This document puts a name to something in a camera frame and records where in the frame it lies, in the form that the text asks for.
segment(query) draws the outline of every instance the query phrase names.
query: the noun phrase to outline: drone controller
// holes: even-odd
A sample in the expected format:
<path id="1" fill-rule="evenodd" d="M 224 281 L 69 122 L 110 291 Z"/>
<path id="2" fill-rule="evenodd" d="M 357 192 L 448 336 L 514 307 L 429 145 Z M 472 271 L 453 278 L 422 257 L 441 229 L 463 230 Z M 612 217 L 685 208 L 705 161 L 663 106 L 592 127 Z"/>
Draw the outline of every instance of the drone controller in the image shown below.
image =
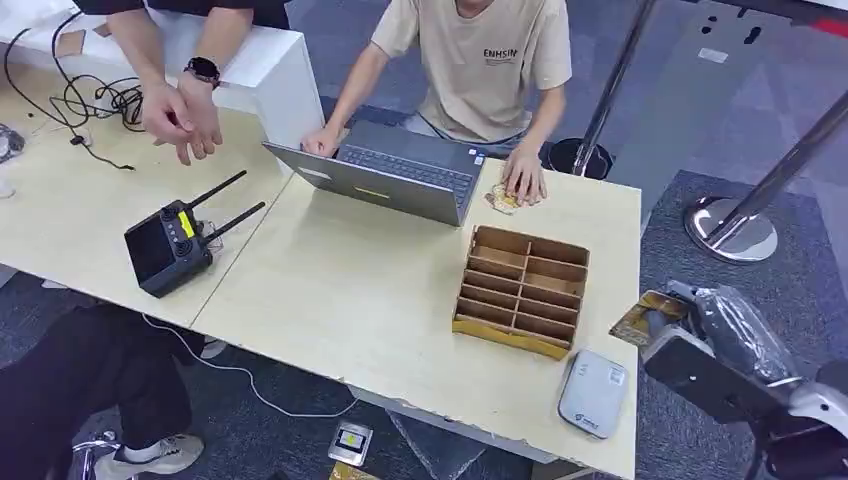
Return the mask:
<path id="1" fill-rule="evenodd" d="M 162 298 L 209 268 L 209 244 L 265 206 L 265 202 L 259 202 L 221 228 L 203 235 L 194 218 L 194 208 L 246 174 L 242 170 L 191 203 L 171 202 L 124 233 L 142 290 Z"/>

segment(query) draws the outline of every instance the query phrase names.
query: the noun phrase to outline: laptop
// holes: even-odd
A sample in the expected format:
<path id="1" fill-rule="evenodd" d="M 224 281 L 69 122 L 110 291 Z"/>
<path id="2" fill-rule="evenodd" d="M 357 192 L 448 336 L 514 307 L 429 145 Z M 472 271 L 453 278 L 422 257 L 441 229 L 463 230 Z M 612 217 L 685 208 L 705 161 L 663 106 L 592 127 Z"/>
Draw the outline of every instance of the laptop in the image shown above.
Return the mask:
<path id="1" fill-rule="evenodd" d="M 262 143 L 316 188 L 459 227 L 484 155 L 468 145 L 357 122 L 336 158 Z"/>

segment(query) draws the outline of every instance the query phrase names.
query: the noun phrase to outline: cardboard piece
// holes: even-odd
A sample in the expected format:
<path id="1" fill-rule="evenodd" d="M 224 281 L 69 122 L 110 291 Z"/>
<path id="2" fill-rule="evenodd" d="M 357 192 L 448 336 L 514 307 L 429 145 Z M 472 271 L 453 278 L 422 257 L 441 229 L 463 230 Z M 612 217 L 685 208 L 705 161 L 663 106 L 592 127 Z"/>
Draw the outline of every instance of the cardboard piece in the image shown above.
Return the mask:
<path id="1" fill-rule="evenodd" d="M 56 42 L 56 58 L 82 55 L 84 45 L 85 30 L 65 32 L 59 35 L 59 41 Z"/>
<path id="2" fill-rule="evenodd" d="M 369 475 L 361 470 L 358 470 L 350 465 L 342 462 L 336 462 L 333 471 L 330 472 L 329 480 L 380 480 L 374 475 Z"/>
<path id="3" fill-rule="evenodd" d="M 588 267 L 585 248 L 475 227 L 452 330 L 561 360 L 577 331 Z"/>
<path id="4" fill-rule="evenodd" d="M 112 35 L 112 30 L 109 30 L 109 24 L 108 23 L 104 23 L 104 24 L 101 24 L 99 27 L 95 28 L 94 33 L 100 35 L 103 38 L 106 38 L 109 35 Z"/>
<path id="5" fill-rule="evenodd" d="M 647 347 L 651 343 L 651 335 L 648 322 L 642 316 L 648 310 L 658 310 L 676 322 L 689 314 L 689 305 L 664 293 L 648 290 L 642 294 L 639 303 L 613 325 L 610 335 L 639 348 Z"/>

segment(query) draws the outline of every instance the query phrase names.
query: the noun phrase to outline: metal pole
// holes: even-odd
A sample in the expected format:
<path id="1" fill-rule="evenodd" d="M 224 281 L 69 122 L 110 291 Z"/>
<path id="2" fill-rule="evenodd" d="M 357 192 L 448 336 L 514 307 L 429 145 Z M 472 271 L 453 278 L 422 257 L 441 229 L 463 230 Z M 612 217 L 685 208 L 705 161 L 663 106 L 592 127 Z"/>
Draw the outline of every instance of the metal pole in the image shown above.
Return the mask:
<path id="1" fill-rule="evenodd" d="M 818 122 L 792 147 L 766 177 L 721 220 L 704 239 L 712 249 L 718 249 L 739 231 L 752 217 L 759 214 L 780 193 L 795 175 L 815 158 L 824 140 L 848 117 L 848 91 L 833 104 Z"/>
<path id="2" fill-rule="evenodd" d="M 633 60 L 633 54 L 636 52 L 636 44 L 639 43 L 639 37 L 642 36 L 642 31 L 645 29 L 645 24 L 648 23 L 648 18 L 651 15 L 655 3 L 656 0 L 642 0 L 642 3 L 639 4 L 639 10 L 633 19 L 633 25 L 631 25 L 630 32 L 627 34 L 624 45 L 621 47 L 618 60 L 612 69 L 612 74 L 607 80 L 604 93 L 601 94 L 601 99 L 598 101 L 595 113 L 592 114 L 592 121 L 589 122 L 589 127 L 586 129 L 583 142 L 577 150 L 577 158 L 574 161 L 574 168 L 571 172 L 574 175 L 580 175 L 581 177 L 586 175 L 586 166 L 595 152 L 598 138 L 612 109 L 612 102 L 615 100 L 616 93 L 618 93 L 621 79 L 624 77 L 627 67 L 630 66 L 631 60 Z"/>

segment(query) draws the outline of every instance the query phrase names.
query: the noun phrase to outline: shoe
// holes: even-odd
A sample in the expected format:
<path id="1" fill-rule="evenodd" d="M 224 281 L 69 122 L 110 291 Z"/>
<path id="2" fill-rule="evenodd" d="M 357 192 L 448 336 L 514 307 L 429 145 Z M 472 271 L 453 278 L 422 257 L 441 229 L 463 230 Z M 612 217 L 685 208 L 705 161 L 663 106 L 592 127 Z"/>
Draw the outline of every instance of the shoe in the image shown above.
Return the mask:
<path id="1" fill-rule="evenodd" d="M 220 355 L 225 348 L 227 348 L 226 342 L 224 342 L 223 340 L 218 340 L 215 337 L 210 337 L 209 335 L 206 335 L 205 343 L 203 345 L 203 351 L 200 352 L 200 358 L 204 360 L 211 360 Z"/>
<path id="2" fill-rule="evenodd" d="M 160 440 L 159 448 L 159 455 L 144 463 L 130 462 L 124 457 L 123 449 L 112 452 L 97 461 L 94 475 L 97 480 L 127 480 L 144 472 L 162 475 L 181 472 L 200 457 L 203 441 L 191 435 L 175 435 Z"/>

